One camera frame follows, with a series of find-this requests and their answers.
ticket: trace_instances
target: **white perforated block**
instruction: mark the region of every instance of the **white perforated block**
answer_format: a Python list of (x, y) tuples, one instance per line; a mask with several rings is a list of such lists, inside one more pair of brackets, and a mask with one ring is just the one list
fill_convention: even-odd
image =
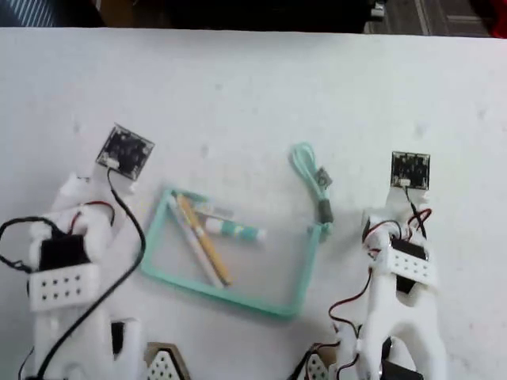
[(98, 297), (99, 267), (82, 264), (30, 275), (30, 307), (45, 311), (90, 303)]
[(169, 352), (157, 352), (148, 368), (148, 380), (181, 380)]
[[(308, 374), (310, 380), (328, 380), (329, 373), (324, 362), (317, 354), (312, 354), (308, 359)], [(305, 368), (301, 369), (297, 380), (304, 380)]]
[(380, 252), (376, 259), (376, 266), (386, 272), (392, 272), (431, 287), (437, 286), (436, 269), (431, 262), (391, 247)]

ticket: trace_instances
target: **black circuit board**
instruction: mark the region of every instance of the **black circuit board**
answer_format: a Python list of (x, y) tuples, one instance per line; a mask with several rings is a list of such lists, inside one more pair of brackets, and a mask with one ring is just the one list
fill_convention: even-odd
[(393, 152), (391, 186), (429, 190), (429, 154)]
[(151, 141), (116, 124), (97, 157), (97, 164), (137, 180), (154, 148)]

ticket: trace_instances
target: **white pencil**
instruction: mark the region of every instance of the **white pencil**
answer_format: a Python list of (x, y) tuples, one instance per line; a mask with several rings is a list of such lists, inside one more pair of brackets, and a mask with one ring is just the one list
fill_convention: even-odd
[(208, 276), (209, 280), (215, 287), (223, 289), (224, 285), (222, 281), (220, 281), (220, 278), (216, 274), (212, 263), (209, 262), (206, 252), (203, 250), (203, 247), (199, 243), (199, 240), (197, 240), (197, 236), (193, 233), (192, 228), (190, 228), (190, 226), (186, 223), (185, 217), (181, 213), (176, 199), (173, 196), (170, 196), (167, 203), (169, 204), (169, 207), (173, 212), (174, 218), (176, 219), (177, 223), (183, 230), (183, 234), (185, 235), (187, 242), (189, 243), (190, 247), (192, 247), (193, 252), (196, 254), (197, 259), (200, 262), (201, 266), (203, 267), (204, 271), (206, 272), (206, 275)]

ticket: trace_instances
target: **mint green frame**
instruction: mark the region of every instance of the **mint green frame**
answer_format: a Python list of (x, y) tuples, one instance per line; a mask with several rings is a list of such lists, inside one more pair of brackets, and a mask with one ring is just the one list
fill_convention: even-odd
[[(164, 221), (166, 220), (168, 213), (170, 213), (170, 209), (167, 206), (167, 200), (168, 197), (171, 196), (171, 192), (173, 190), (175, 189), (167, 188), (164, 191), (162, 199), (158, 203), (155, 216), (151, 221), (150, 229), (148, 230), (146, 252), (144, 253), (143, 262), (141, 263), (141, 270), (146, 275), (159, 279), (165, 283), (170, 283), (177, 287), (189, 289), (191, 291), (203, 293), (212, 297), (217, 297), (222, 300), (233, 302), (251, 309), (259, 310), (263, 313), (271, 314), (276, 317), (294, 317), (301, 310), (301, 306), (303, 305), (304, 297), (307, 292), (308, 284), (310, 283), (310, 277), (314, 267), (315, 252), (317, 250), (320, 235), (322, 232), (322, 227), (320, 225), (315, 224), (309, 233), (310, 239), (308, 242), (307, 260), (303, 269), (303, 273), (301, 274), (301, 278), (297, 284), (295, 301), (290, 306), (273, 305), (269, 302), (263, 302), (260, 299), (245, 298), (243, 296), (234, 294), (227, 289), (218, 289), (206, 283), (201, 283), (190, 279), (183, 279), (174, 275), (167, 275), (163, 271), (157, 269), (151, 263), (151, 258), (157, 246), (160, 230), (164, 226)], [(200, 196), (198, 194), (182, 190), (178, 191), (182, 192), (185, 194), (185, 196), (189, 197), (192, 200), (208, 201), (208, 198)]]

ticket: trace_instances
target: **yellow pencil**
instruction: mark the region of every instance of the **yellow pencil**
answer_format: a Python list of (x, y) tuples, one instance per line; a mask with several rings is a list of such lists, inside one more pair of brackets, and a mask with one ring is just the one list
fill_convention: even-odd
[(204, 232), (203, 227), (199, 223), (199, 219), (197, 218), (196, 213), (193, 211), (192, 206), (188, 200), (182, 194), (176, 195), (177, 204), (180, 206), (180, 209), (185, 214), (185, 219), (187, 220), (190, 227), (196, 233), (197, 239), (199, 239), (199, 243), (202, 245), (208, 259), (211, 261), (213, 268), (216, 271), (216, 274), (222, 280), (224, 285), (231, 285), (232, 280), (229, 276), (229, 271), (227, 267), (222, 262), (222, 258), (216, 252), (215, 246), (212, 243), (212, 240), (209, 236)]

